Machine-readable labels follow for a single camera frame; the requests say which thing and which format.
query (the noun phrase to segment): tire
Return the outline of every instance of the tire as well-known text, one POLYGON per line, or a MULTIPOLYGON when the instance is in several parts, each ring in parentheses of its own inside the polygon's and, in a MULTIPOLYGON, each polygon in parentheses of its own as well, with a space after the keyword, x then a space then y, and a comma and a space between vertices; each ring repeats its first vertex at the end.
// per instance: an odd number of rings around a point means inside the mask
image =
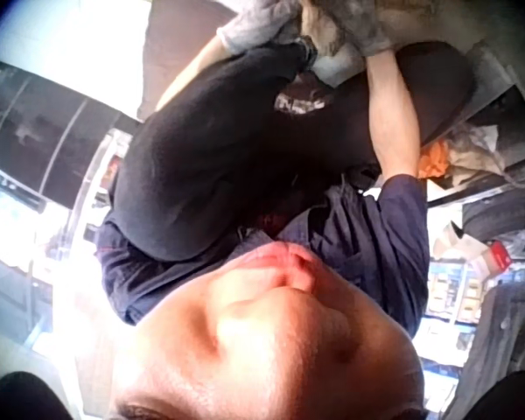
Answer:
POLYGON ((464 205, 463 229, 482 242, 525 230, 525 188, 464 205))

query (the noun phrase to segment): orange cloth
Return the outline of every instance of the orange cloth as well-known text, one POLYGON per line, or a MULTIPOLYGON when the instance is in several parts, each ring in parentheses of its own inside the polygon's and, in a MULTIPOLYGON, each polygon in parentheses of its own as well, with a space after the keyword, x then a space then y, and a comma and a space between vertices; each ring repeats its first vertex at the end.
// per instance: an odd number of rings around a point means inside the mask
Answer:
POLYGON ((420 179, 443 177, 449 168, 449 147, 443 138, 439 138, 422 149, 418 164, 420 179))

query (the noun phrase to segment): work glove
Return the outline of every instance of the work glove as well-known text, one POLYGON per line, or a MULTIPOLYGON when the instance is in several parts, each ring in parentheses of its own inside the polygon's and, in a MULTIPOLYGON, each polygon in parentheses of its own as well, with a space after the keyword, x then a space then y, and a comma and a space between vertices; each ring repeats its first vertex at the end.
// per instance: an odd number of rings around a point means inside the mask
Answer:
POLYGON ((257 0, 249 2, 228 24, 218 28, 218 37, 233 55, 275 40, 293 41, 298 35, 301 5, 298 0, 257 0))
POLYGON ((329 15, 364 57, 388 50, 392 44, 377 19, 375 0, 311 0, 329 15))

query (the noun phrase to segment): dark blue shirt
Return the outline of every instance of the dark blue shirt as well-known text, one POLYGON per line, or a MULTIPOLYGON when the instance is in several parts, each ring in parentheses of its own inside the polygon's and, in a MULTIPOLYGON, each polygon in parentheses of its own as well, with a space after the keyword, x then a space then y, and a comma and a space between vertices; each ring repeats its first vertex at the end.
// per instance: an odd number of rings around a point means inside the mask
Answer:
MULTIPOLYGON (((343 182, 330 187, 274 240, 310 249, 413 336, 428 300, 426 214, 422 187, 411 176, 389 179, 378 200, 343 182)), ((111 212, 98 234, 97 257, 111 305, 134 325, 183 283, 272 241, 262 230, 251 229, 231 255, 218 247, 184 262, 159 262, 129 243, 111 212)))

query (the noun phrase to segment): black pants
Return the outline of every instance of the black pants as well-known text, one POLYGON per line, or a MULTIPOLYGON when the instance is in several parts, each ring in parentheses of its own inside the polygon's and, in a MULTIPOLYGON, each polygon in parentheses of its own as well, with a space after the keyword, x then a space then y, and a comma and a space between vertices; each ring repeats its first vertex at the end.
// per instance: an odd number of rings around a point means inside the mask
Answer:
MULTIPOLYGON (((116 223, 130 242, 160 261, 185 261, 235 229, 297 165, 341 173, 376 163, 364 73, 323 109, 274 110, 304 53, 300 45, 267 45, 211 66, 145 122, 114 193, 116 223)), ((427 143, 464 104, 473 74, 441 42, 409 45, 396 57, 427 143)))

